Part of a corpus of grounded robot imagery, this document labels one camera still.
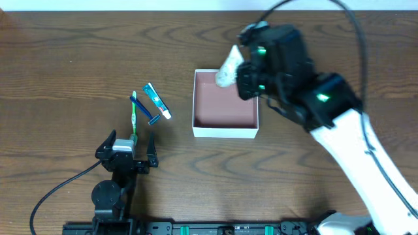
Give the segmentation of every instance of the green led light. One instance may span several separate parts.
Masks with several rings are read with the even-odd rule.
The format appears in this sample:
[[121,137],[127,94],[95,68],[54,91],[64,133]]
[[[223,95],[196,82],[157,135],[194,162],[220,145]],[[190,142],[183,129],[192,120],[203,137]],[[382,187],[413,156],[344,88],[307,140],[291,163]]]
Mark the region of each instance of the green led light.
[[324,95],[324,94],[318,94],[318,95],[316,95],[316,97],[317,97],[320,101],[322,101],[322,102],[326,102],[327,100],[329,100],[329,99],[330,99],[330,97],[329,97],[329,96]]
[[258,47],[258,53],[260,54],[260,55],[265,55],[266,54],[266,48],[264,48],[264,47],[262,47],[262,46],[259,46]]

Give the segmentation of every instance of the white box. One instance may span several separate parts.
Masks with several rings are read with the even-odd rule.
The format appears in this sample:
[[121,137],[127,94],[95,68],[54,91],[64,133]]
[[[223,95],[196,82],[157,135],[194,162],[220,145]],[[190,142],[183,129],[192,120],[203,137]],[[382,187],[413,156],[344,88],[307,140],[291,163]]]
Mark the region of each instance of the white box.
[[243,101],[236,85],[215,84],[217,69],[197,69],[193,87],[195,137],[255,138],[259,130],[258,97]]

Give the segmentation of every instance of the wooden table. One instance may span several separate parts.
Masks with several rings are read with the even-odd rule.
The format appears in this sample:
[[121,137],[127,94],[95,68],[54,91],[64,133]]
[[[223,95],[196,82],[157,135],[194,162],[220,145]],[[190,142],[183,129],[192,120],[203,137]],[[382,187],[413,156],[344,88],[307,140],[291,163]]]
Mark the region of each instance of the wooden table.
[[[0,234],[29,234],[34,205],[96,162],[117,130],[131,133],[132,90],[152,82],[173,118],[140,115],[143,157],[151,130],[160,167],[141,176],[134,213],[176,221],[279,220],[327,209],[367,211],[332,157],[263,103],[254,140],[194,138],[193,73],[219,68],[238,32],[260,12],[8,12],[0,24]],[[370,52],[369,113],[393,161],[418,190],[418,13],[358,12]],[[355,35],[341,12],[277,12],[295,24],[318,71],[359,90]],[[153,114],[157,110],[138,92]],[[53,194],[38,234],[90,221],[103,167]]]

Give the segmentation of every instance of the green toothbrush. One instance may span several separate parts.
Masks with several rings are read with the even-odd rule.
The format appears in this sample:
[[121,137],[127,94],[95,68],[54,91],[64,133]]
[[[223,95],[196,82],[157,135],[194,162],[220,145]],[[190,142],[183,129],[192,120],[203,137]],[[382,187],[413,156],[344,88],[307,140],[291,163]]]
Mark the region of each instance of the green toothbrush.
[[[132,96],[134,98],[137,98],[137,92],[133,91]],[[133,134],[137,134],[137,113],[136,113],[136,106],[134,103],[132,103],[132,128],[133,128]]]

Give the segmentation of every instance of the white wall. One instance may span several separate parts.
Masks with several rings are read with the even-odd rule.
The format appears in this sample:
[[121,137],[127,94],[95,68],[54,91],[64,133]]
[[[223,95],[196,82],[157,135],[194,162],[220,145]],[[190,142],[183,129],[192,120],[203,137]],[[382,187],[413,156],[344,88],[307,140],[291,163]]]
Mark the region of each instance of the white wall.
[[[418,10],[418,0],[342,0],[353,10]],[[266,10],[278,0],[0,0],[13,10]],[[283,10],[337,10],[327,0],[297,0]]]

